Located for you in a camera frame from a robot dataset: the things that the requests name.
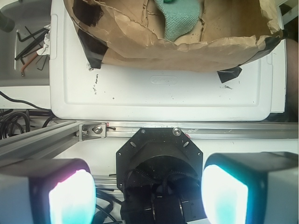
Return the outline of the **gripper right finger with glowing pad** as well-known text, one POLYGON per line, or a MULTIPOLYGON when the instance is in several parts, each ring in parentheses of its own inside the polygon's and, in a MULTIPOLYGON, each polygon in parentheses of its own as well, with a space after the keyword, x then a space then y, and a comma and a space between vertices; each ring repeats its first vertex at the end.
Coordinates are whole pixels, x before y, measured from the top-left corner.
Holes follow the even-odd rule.
POLYGON ((296 224, 299 156, 214 153, 205 163, 201 193, 212 224, 296 224))

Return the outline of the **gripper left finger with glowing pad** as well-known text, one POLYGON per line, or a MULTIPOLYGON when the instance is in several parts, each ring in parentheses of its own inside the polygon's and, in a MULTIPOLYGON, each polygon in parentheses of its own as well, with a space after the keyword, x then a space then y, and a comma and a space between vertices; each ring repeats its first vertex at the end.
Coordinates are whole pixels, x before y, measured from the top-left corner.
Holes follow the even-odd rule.
POLYGON ((90 224, 95 181, 82 159, 0 162, 2 224, 90 224))

